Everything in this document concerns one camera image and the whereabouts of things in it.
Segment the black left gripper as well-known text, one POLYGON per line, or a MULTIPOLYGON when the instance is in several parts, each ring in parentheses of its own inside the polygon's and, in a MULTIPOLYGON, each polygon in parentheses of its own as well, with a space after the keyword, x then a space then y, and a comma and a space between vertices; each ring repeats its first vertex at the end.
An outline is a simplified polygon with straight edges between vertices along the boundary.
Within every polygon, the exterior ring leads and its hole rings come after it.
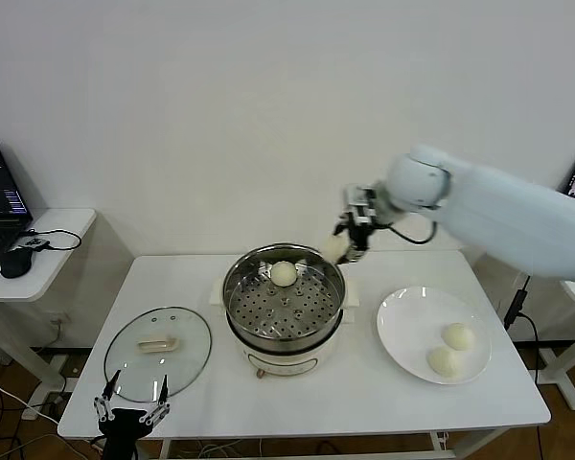
POLYGON ((106 383, 100 396, 94 398, 94 408, 99 421, 99 430, 104 437, 103 460, 138 459, 138 440, 151 434, 153 425, 161 422, 170 412, 168 399, 168 376, 162 381, 159 397, 153 410, 116 408, 112 410, 110 400, 121 374, 117 370, 106 383))

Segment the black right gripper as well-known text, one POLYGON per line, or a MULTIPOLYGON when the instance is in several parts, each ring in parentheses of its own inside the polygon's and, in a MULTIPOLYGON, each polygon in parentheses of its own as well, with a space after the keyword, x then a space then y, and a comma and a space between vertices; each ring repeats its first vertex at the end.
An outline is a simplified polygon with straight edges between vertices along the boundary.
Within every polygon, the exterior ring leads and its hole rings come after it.
POLYGON ((335 236, 345 235, 340 242, 339 264, 358 262, 369 250, 369 238, 377 229, 377 215, 373 208, 350 205, 347 218, 340 218, 334 227, 335 236))

